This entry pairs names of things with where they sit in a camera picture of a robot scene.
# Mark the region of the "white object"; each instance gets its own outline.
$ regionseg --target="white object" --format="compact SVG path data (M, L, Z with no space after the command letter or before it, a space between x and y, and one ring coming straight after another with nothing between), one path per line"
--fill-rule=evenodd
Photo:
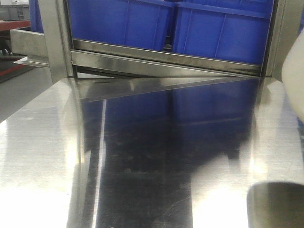
M282 67L282 81L291 107L304 121L304 30L285 59Z

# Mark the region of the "gray floor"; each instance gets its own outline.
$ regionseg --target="gray floor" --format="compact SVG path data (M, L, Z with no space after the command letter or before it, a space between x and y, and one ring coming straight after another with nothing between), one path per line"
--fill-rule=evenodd
M0 83L0 123L51 85L47 68L36 68Z

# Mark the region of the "metal frame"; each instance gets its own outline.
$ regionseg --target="metal frame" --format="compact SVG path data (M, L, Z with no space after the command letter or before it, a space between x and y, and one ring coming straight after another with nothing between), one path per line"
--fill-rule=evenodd
M38 0L53 83L77 75L70 49L73 48L66 1Z
M295 42L304 0L275 0L262 75L281 80L283 62Z
M67 76L77 77L75 66L79 66L80 71L113 76L274 76L280 79L285 56L297 37L304 0L275 0L262 66L73 40L67 0L39 0L39 5L44 35L15 29L11 32L12 49L15 53L28 55L21 61L24 64L49 66L53 82ZM39 43L39 47L29 46L21 36L35 45Z

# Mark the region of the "blue plastic crate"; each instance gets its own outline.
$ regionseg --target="blue plastic crate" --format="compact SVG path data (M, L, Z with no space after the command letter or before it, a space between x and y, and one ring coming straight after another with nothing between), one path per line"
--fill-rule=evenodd
M43 32L38 0L29 0L30 28L33 32Z
M173 52L261 64L270 18L267 14L178 3Z
M70 0L73 37L162 50L173 7L162 0Z

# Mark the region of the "red shelf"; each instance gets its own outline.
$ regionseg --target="red shelf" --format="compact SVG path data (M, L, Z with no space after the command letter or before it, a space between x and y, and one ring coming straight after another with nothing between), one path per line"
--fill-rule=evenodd
M0 21L0 31L29 27L29 20Z

